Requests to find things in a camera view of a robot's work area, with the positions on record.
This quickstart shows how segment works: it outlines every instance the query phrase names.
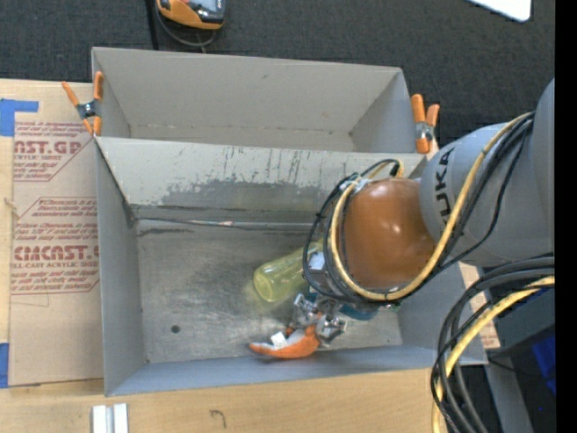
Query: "dark gray carpet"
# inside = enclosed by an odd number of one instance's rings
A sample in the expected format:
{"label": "dark gray carpet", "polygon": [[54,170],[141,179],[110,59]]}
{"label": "dark gray carpet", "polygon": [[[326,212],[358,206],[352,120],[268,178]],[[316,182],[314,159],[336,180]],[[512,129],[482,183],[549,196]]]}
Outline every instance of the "dark gray carpet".
{"label": "dark gray carpet", "polygon": [[[554,76],[555,0],[526,23],[464,0],[226,1],[207,52],[401,67],[440,103],[442,145],[533,109]],[[0,0],[0,33],[3,78],[88,81],[92,46],[151,48],[142,0]]]}

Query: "bin floor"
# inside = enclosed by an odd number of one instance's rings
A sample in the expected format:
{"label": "bin floor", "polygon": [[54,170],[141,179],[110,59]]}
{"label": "bin floor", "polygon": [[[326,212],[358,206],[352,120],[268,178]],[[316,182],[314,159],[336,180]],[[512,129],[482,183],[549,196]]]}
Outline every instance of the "bin floor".
{"label": "bin floor", "polygon": [[[288,296],[268,303],[252,284],[264,262],[303,245],[306,233],[141,221],[138,253],[142,326],[151,363],[252,355],[292,315]],[[303,291],[307,284],[303,281]],[[383,309],[370,321],[349,320],[339,348],[401,345],[397,315]]]}

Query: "orange clamp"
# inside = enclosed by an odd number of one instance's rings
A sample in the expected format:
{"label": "orange clamp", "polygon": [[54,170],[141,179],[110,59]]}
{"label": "orange clamp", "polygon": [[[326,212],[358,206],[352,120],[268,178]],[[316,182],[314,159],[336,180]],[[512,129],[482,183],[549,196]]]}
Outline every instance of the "orange clamp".
{"label": "orange clamp", "polygon": [[425,101],[422,95],[416,93],[411,97],[411,109],[417,127],[415,146],[420,154],[428,154],[431,151],[431,142],[433,141],[431,128],[436,126],[439,108],[439,105],[435,104],[425,110]]}
{"label": "orange clamp", "polygon": [[[68,82],[61,82],[64,91],[66,91],[72,105],[78,110],[78,114],[82,119],[82,124],[88,130],[90,134],[95,134],[100,136],[102,131],[102,119],[97,115],[97,110],[95,111],[96,101],[98,103],[102,102],[103,99],[103,84],[105,76],[101,71],[98,71],[94,76],[94,89],[93,89],[93,100],[89,103],[80,104],[74,91],[68,84]],[[93,124],[88,120],[89,117],[93,117]]]}

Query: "translucent yellow bottle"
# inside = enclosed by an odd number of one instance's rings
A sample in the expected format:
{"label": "translucent yellow bottle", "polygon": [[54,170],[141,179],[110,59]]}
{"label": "translucent yellow bottle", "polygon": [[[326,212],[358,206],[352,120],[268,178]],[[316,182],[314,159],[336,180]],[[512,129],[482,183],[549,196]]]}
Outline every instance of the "translucent yellow bottle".
{"label": "translucent yellow bottle", "polygon": [[[303,278],[303,248],[259,266],[252,276],[254,287],[262,299],[273,303],[285,299],[291,292],[300,290]],[[322,250],[317,241],[308,247],[308,254]]]}

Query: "orange object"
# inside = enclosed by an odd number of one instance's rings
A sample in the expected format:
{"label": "orange object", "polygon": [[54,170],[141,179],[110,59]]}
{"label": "orange object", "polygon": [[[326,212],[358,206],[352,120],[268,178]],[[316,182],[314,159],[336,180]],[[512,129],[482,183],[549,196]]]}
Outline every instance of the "orange object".
{"label": "orange object", "polygon": [[425,136],[415,140],[415,146],[419,154],[428,154],[431,151],[431,142]]}
{"label": "orange object", "polygon": [[431,128],[436,126],[439,116],[439,105],[431,105],[425,110],[425,102],[422,95],[416,93],[411,97],[411,109],[413,110],[413,119],[417,129],[415,146],[420,154],[428,154],[431,151],[431,142],[433,141],[433,131]]}
{"label": "orange object", "polygon": [[423,97],[416,93],[411,97],[411,108],[413,109],[413,119],[416,124],[425,121],[425,103]]}
{"label": "orange object", "polygon": [[188,27],[195,27],[197,29],[205,29],[215,31],[220,29],[221,23],[205,23],[200,16],[194,12],[189,5],[187,5],[182,0],[169,0],[170,9],[163,8],[160,4],[160,0],[157,0],[157,6],[159,8],[160,14],[164,17],[170,19],[179,24],[186,25]]}
{"label": "orange object", "polygon": [[102,85],[105,81],[105,75],[99,70],[96,72],[94,76],[94,99],[97,101],[102,101],[103,93],[102,93]]}
{"label": "orange object", "polygon": [[249,348],[259,355],[273,356],[279,359],[298,359],[310,356],[320,346],[316,337],[315,324],[305,329],[297,329],[290,333],[287,346],[276,347],[266,343],[251,343]]}
{"label": "orange object", "polygon": [[[89,103],[80,104],[78,101],[77,96],[74,94],[74,91],[68,84],[68,82],[60,82],[64,91],[66,91],[67,96],[69,97],[70,102],[72,105],[78,110],[78,114],[82,119],[82,124],[88,130],[90,134],[95,134],[100,136],[102,132],[102,119],[98,115],[98,108],[96,102],[99,104],[102,102],[104,97],[103,94],[103,85],[104,85],[105,76],[101,71],[98,71],[94,76],[94,89],[93,89],[93,100]],[[93,124],[90,123],[88,118],[94,117]]]}
{"label": "orange object", "polygon": [[435,249],[418,202],[419,183],[405,178],[373,181],[351,199],[339,252],[364,288],[404,285]]}
{"label": "orange object", "polygon": [[439,105],[431,105],[426,110],[426,123],[429,126],[436,126],[436,121],[439,117]]}

